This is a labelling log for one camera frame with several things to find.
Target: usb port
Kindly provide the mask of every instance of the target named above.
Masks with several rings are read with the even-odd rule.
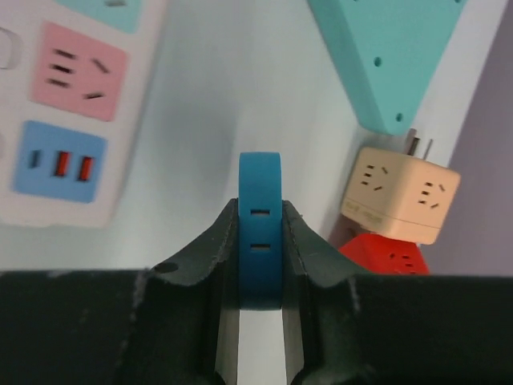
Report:
[[[81,182],[87,182],[91,178],[91,172],[93,169],[93,158],[90,156],[83,156],[82,161],[80,162],[80,171],[79,177],[77,180]]]
[[[57,153],[57,162],[55,164],[54,175],[63,178],[67,174],[67,169],[70,164],[70,153],[59,151]]]

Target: white power strip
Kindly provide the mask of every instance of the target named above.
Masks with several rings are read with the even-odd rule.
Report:
[[[103,227],[168,0],[0,0],[0,219]]]

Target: teal power strip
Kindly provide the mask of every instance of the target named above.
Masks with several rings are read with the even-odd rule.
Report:
[[[466,0],[309,0],[361,126],[411,125]]]

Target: socket hole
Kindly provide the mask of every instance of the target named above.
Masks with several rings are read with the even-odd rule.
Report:
[[[98,99],[103,98],[105,94],[103,92],[91,92],[83,96],[84,99]]]
[[[269,243],[252,243],[249,246],[251,251],[269,251],[271,249],[271,245]]]
[[[70,87],[69,83],[61,82],[60,80],[57,80],[57,79],[48,79],[46,82],[49,84],[53,84],[54,86],[57,86],[57,87],[62,87],[62,88]]]
[[[104,74],[108,74],[110,73],[109,69],[105,66],[105,64],[103,64],[102,62],[100,62],[98,59],[92,59],[91,60],[93,62],[93,64],[96,66],[96,68],[98,68],[101,72],[103,72]]]
[[[91,172],[93,169],[93,158],[90,156],[83,156],[80,162],[79,177],[77,180],[81,182],[87,182],[91,178]]]
[[[250,213],[256,217],[268,217],[271,215],[271,210],[254,209],[251,210]]]
[[[41,150],[30,153],[29,168],[37,168],[41,165]]]
[[[57,161],[55,162],[54,175],[61,178],[67,174],[67,167],[70,164],[70,153],[66,151],[57,152]]]
[[[73,74],[73,73],[75,73],[71,68],[64,67],[64,66],[59,66],[58,64],[52,64],[50,66],[50,68],[52,70],[64,72],[65,74]]]
[[[55,49],[54,54],[62,56],[63,58],[66,58],[66,59],[77,59],[76,55],[73,55],[72,53],[64,51],[64,50]]]

